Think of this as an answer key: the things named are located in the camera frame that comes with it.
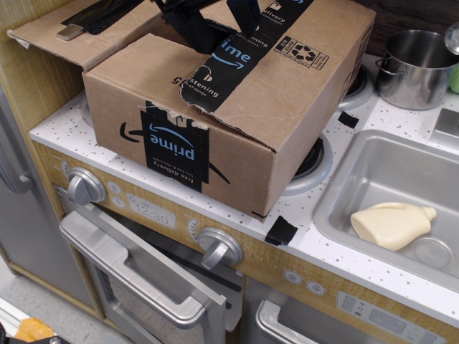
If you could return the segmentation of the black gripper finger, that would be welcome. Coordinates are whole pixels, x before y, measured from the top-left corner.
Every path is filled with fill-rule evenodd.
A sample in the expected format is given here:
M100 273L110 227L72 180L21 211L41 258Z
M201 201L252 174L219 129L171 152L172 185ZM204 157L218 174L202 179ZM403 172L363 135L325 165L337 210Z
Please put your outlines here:
M260 23L257 0L227 0L227 5L243 34L253 34Z
M197 52L210 54L224 40L224 30L206 20L200 10L215 1L155 1L167 24Z

